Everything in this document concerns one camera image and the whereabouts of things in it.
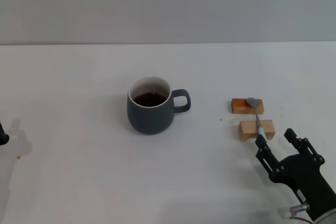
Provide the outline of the dark brown coffee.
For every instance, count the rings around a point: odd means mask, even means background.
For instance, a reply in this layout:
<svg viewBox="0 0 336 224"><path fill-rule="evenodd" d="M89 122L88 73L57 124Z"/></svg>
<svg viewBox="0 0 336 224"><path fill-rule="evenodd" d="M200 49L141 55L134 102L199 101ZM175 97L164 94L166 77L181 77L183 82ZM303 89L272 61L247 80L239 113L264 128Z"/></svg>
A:
<svg viewBox="0 0 336 224"><path fill-rule="evenodd" d="M140 95L137 95L135 98L133 98L133 101L143 107L155 107L158 105L161 105L167 100L166 95L162 95L157 92L148 92L148 93L143 93Z"/></svg>

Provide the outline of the dark orange wooden block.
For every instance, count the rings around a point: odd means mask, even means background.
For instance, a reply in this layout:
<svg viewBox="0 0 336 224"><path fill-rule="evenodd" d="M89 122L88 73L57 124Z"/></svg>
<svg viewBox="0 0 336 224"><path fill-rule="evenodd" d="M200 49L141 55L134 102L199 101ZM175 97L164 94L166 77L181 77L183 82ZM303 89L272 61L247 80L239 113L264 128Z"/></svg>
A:
<svg viewBox="0 0 336 224"><path fill-rule="evenodd" d="M257 107L257 113L264 113L264 105L262 99L258 99L259 106ZM255 114L253 107L251 107L246 99L233 98L231 100L232 114Z"/></svg>

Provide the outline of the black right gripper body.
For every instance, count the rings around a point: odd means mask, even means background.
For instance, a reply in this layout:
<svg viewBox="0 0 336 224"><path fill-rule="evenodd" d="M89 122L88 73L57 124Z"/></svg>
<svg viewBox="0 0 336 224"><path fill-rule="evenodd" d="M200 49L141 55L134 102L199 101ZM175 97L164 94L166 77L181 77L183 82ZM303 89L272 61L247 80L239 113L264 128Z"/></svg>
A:
<svg viewBox="0 0 336 224"><path fill-rule="evenodd" d="M270 180L288 186L301 204L307 204L311 220L336 208L336 193L320 173L322 164L320 158L303 154L270 161Z"/></svg>

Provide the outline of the spoon with light blue handle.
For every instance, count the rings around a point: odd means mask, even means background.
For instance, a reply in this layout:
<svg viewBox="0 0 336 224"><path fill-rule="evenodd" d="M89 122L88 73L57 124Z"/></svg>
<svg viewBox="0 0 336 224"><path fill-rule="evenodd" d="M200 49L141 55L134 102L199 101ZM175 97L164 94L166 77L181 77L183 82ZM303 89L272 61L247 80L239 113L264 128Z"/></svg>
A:
<svg viewBox="0 0 336 224"><path fill-rule="evenodd" d="M255 117L256 117L256 124L257 124L257 131L259 135L262 135L263 138L267 141L267 137L266 137L266 133L264 131L264 128L261 125L260 119L259 119L259 115L257 112L257 108L259 106L259 100L256 98L247 98L246 99L247 103L254 109L254 113L255 113Z"/></svg>

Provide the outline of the light wooden block with notch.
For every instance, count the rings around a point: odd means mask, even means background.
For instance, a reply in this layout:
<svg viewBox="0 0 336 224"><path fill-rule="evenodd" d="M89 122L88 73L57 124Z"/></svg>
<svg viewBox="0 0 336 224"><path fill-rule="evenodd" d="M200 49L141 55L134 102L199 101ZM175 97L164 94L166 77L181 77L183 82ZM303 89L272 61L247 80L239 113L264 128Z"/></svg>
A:
<svg viewBox="0 0 336 224"><path fill-rule="evenodd" d="M261 120L260 122L265 131L267 140L272 140L276 132L273 121ZM259 133L256 121L240 121L238 134L241 141L257 138Z"/></svg>

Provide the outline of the dark grey ceramic cup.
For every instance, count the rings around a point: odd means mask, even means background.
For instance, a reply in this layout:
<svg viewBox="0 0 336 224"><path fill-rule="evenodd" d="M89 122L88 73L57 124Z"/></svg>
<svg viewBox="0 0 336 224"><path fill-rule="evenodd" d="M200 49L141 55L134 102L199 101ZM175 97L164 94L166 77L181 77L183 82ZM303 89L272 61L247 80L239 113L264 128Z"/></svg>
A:
<svg viewBox="0 0 336 224"><path fill-rule="evenodd" d="M137 95L157 92L167 96L167 100L155 107L143 107L133 101ZM128 89L127 116L133 128L145 135L154 135L165 131L173 122L177 113L187 112L191 108L191 97L185 89L172 90L169 83L155 76L134 81Z"/></svg>

